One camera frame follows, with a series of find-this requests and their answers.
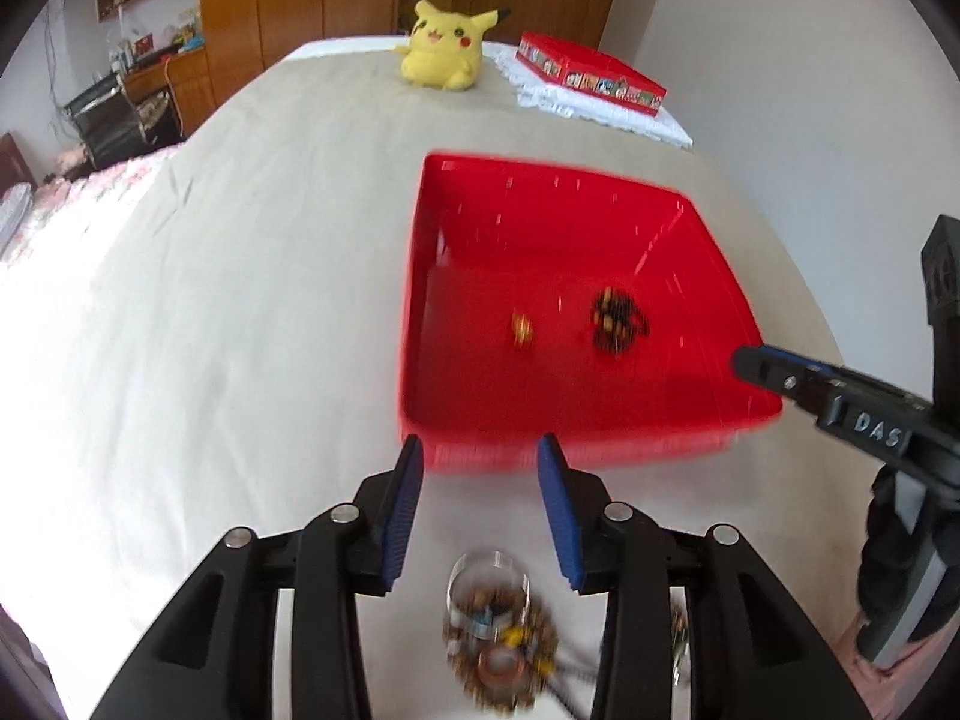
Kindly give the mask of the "small gold charm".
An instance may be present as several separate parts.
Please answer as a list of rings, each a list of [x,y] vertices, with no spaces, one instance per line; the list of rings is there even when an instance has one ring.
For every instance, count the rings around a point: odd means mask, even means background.
[[[526,314],[514,314],[511,317],[512,336],[514,343],[523,346],[534,340],[534,325]]]

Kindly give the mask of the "black braided cord keychain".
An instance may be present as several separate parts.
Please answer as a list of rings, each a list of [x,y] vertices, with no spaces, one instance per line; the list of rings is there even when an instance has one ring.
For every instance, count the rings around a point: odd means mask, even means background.
[[[505,645],[509,655],[516,656],[523,667],[519,686],[508,692],[512,710],[530,710],[540,695],[550,695],[569,718],[586,718],[571,684],[581,683],[594,688],[599,668],[571,660],[565,655],[562,642],[548,637],[544,628],[512,626],[498,635],[496,642]]]

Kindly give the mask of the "red tin box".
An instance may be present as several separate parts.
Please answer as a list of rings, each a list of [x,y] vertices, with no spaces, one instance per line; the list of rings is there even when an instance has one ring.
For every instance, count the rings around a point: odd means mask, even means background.
[[[423,161],[398,422],[435,472],[529,468],[547,434],[581,468],[720,452],[781,415],[732,371],[760,340],[685,195],[576,166]]]

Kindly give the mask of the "red tin lid with pictures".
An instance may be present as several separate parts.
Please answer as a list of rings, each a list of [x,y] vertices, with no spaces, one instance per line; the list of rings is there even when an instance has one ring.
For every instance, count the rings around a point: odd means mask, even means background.
[[[617,57],[560,37],[526,31],[516,57],[544,82],[651,117],[667,96],[667,89]]]

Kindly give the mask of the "white lace cloth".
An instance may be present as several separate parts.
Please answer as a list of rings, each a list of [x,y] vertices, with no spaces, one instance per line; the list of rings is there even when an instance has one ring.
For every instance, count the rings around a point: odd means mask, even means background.
[[[514,88],[519,106],[539,109],[563,119],[591,121],[623,132],[643,135],[656,142],[669,143],[677,148],[692,148],[693,138],[665,107],[656,115],[647,115],[602,99],[591,98],[589,94],[552,85],[540,80],[534,71],[517,59],[516,52],[517,47],[509,44],[483,44],[483,57],[490,60]]]

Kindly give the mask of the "pink floral quilt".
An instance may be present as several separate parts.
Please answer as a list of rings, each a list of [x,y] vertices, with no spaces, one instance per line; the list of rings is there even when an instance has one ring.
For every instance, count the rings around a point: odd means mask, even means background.
[[[73,262],[125,238],[183,148],[168,146],[76,181],[55,177],[31,190],[20,224],[2,247],[3,277],[34,262]]]

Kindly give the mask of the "yellow Pikachu plush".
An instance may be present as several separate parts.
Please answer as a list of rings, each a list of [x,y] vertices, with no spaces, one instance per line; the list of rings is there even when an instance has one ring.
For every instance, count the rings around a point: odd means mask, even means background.
[[[509,8],[462,15],[418,0],[409,40],[397,46],[400,75],[410,85],[443,91],[467,91],[477,82],[483,59],[483,36],[508,18]]]

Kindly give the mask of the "folded patterned cloth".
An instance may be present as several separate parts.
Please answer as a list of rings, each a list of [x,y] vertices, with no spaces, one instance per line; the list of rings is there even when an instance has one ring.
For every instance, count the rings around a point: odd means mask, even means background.
[[[34,188],[27,182],[14,184],[3,193],[0,202],[0,255],[5,254],[21,224],[32,210]]]

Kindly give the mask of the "dark wooden headboard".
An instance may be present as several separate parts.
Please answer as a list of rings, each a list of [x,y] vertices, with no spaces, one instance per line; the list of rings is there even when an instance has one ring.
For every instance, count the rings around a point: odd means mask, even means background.
[[[5,195],[9,188],[18,184],[37,187],[36,179],[13,135],[3,133],[0,137],[0,195]]]

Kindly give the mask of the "black office chair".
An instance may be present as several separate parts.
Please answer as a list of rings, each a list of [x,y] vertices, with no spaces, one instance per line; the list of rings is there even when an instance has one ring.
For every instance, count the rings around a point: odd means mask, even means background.
[[[181,141],[181,126],[167,89],[134,103],[122,78],[111,73],[64,107],[96,171],[146,156]]]

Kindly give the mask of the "wooden desk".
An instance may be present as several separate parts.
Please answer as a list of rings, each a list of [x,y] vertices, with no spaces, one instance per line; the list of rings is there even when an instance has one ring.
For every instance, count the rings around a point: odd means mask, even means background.
[[[203,47],[171,55],[166,62],[127,73],[124,89],[132,103],[141,103],[151,94],[169,91],[184,138],[192,137],[218,107]]]

